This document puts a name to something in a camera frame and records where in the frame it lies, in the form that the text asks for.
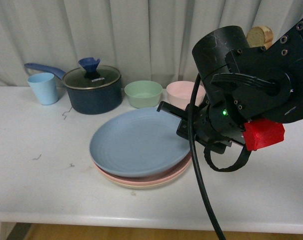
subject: blue cup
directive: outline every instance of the blue cup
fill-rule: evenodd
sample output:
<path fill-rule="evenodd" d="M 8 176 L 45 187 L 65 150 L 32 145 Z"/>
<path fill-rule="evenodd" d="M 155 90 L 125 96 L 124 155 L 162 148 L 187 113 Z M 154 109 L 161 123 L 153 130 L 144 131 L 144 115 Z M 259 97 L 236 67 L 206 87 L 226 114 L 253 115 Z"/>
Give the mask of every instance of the blue cup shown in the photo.
<path fill-rule="evenodd" d="M 58 101 L 54 74 L 48 72 L 38 73 L 30 76 L 27 81 L 42 105 L 51 105 Z"/>

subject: pot lid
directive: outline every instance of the pot lid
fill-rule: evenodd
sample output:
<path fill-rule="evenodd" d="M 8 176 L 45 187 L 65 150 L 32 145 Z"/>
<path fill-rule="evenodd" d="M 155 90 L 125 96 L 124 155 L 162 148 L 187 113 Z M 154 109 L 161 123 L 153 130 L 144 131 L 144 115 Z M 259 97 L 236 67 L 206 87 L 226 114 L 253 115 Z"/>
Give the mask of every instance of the pot lid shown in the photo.
<path fill-rule="evenodd" d="M 106 65 L 98 66 L 99 63 L 100 59 L 95 60 L 93 57 L 79 60 L 82 67 L 67 72 L 62 82 L 71 89 L 90 90 L 106 87 L 121 78 L 116 68 Z"/>

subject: stack of plates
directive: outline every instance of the stack of plates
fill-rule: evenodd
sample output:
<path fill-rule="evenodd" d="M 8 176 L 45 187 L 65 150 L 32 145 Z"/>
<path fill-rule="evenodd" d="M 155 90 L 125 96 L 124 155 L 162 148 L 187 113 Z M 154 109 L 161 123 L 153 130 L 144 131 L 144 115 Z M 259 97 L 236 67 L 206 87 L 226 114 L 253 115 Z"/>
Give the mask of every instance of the stack of plates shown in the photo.
<path fill-rule="evenodd" d="M 176 134 L 180 119 L 155 107 L 123 113 L 101 126 L 90 142 L 97 169 L 128 188 L 168 183 L 191 163 L 186 139 Z"/>

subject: green bowl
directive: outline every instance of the green bowl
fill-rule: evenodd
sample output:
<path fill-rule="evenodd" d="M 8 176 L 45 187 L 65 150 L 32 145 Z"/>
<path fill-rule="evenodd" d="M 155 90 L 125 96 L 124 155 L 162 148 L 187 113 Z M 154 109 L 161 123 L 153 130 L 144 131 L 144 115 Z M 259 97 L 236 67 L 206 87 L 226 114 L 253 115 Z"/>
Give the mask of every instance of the green bowl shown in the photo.
<path fill-rule="evenodd" d="M 162 95 L 163 87 L 154 81 L 134 81 L 125 87 L 130 105 L 134 108 L 155 107 Z"/>

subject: dark blue saucepan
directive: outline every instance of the dark blue saucepan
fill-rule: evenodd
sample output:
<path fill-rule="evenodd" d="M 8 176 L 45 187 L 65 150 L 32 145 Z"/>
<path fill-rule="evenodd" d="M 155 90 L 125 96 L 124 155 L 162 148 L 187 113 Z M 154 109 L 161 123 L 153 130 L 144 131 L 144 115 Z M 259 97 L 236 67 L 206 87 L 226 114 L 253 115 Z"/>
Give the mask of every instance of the dark blue saucepan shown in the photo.
<path fill-rule="evenodd" d="M 93 57 L 79 61 L 82 66 L 69 72 L 36 63 L 26 63 L 28 69 L 52 73 L 67 87 L 71 106 L 81 114 L 103 114 L 122 103 L 121 74 L 111 66 L 100 65 Z"/>

